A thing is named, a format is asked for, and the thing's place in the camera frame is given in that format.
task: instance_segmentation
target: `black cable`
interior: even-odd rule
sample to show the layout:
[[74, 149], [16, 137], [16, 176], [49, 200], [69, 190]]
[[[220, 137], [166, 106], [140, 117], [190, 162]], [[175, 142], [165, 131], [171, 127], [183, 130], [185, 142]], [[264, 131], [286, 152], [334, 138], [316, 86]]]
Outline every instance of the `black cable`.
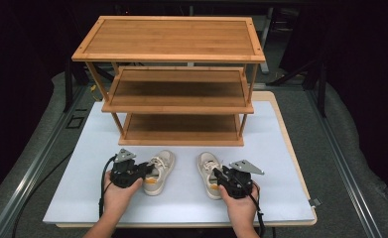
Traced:
[[106, 192], [106, 190], [104, 189], [104, 177], [106, 176], [106, 171], [107, 171], [107, 168], [109, 167], [109, 164], [114, 161], [114, 159], [116, 159], [117, 155], [114, 155], [114, 157], [110, 158], [106, 165], [104, 166], [104, 169], [103, 169], [103, 174], [101, 175], [101, 196], [100, 196], [100, 200], [98, 201], [98, 217], [101, 217], [103, 215], [103, 206], [104, 206], [104, 193]]
[[240, 186], [242, 187], [242, 189], [246, 192], [246, 194], [249, 195], [250, 199], [252, 199], [253, 203], [255, 204], [256, 206], [256, 214], [258, 216], [258, 221], [259, 221], [259, 237], [264, 237], [265, 235], [265, 232], [266, 232], [266, 227], [264, 225], [264, 221], [262, 219], [262, 216], [264, 215], [264, 213], [261, 211], [261, 208], [259, 207], [259, 192], [260, 192], [260, 189], [259, 189], [259, 186], [253, 182], [253, 185], [256, 186], [256, 188], [258, 189], [258, 201], [255, 199], [255, 197], [252, 196], [251, 193], [249, 193], [249, 191], [246, 189], [246, 186], [243, 184], [243, 182], [241, 182], [239, 180], [239, 178], [237, 178], [236, 176], [233, 176], [234, 179], [237, 181], [237, 183], [240, 184]]
[[18, 227], [18, 223], [20, 221], [20, 217], [21, 215], [23, 214], [23, 211], [24, 211], [24, 208], [26, 207], [27, 203], [29, 203], [30, 201], [30, 198], [33, 196], [33, 194], [39, 189], [39, 187], [43, 184], [43, 182], [45, 182], [46, 179], [48, 179], [48, 177], [67, 159], [70, 157], [70, 155], [72, 155], [73, 153], [73, 149], [72, 151], [69, 152], [69, 154], [67, 154], [40, 182], [39, 184], [37, 184], [37, 186], [35, 186], [35, 188], [30, 192], [29, 196], [27, 196], [26, 200], [24, 201], [23, 205], [21, 206], [20, 208], [20, 211], [18, 212], [17, 214], [17, 217], [15, 218], [15, 222], [14, 222], [14, 228], [12, 230], [12, 238], [15, 238], [15, 235], [17, 233], [17, 227]]

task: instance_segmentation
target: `white sneaker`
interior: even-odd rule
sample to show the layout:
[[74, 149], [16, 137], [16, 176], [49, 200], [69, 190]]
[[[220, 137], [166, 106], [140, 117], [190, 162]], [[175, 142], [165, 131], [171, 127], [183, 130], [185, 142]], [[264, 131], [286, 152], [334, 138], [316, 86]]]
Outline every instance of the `white sneaker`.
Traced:
[[218, 159], [210, 152], [204, 152], [199, 155], [197, 159], [197, 169], [205, 184], [206, 194], [211, 199], [221, 199], [221, 195], [218, 189], [217, 177], [212, 171], [214, 168], [222, 170], [221, 164]]
[[158, 195], [162, 192], [166, 178], [175, 166], [175, 155], [170, 151], [161, 151], [151, 159], [149, 165], [154, 165], [154, 168], [145, 176], [144, 191], [148, 195]]

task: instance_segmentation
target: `top shelf board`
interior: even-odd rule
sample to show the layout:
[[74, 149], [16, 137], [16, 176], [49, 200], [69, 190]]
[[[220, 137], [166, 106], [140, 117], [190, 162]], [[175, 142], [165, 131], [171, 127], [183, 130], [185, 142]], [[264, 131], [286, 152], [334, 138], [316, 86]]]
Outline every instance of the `top shelf board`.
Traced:
[[265, 61], [251, 18], [101, 16], [74, 61]]

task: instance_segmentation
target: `table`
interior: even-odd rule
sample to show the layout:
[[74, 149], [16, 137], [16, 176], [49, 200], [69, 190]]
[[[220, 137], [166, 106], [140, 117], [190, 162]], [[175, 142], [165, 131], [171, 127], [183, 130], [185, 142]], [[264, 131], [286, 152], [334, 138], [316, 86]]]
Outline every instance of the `table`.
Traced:
[[[196, 157], [204, 151], [214, 153], [224, 165], [247, 159], [265, 172], [264, 176], [252, 178], [261, 186], [260, 204], [267, 226], [315, 224], [317, 215], [309, 204], [306, 184], [275, 96], [255, 91], [252, 98], [255, 113], [248, 117], [244, 147], [125, 146], [137, 155], [136, 163], [149, 161], [161, 150], [170, 150], [176, 155], [176, 166], [160, 195], [148, 196], [142, 189], [137, 191], [118, 226], [230, 226], [224, 202], [206, 195], [195, 167]], [[101, 113], [101, 105], [96, 102], [90, 112], [45, 215], [46, 223], [86, 227], [98, 219], [103, 167], [122, 148], [116, 144], [119, 132], [112, 118]]]

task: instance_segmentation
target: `bottom shelf board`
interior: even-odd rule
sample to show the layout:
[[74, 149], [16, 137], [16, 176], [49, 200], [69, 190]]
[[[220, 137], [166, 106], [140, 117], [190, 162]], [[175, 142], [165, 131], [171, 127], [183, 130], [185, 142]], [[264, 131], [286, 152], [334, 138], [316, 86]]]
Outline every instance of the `bottom shelf board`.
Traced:
[[240, 119], [230, 115], [133, 114], [119, 145], [243, 146]]

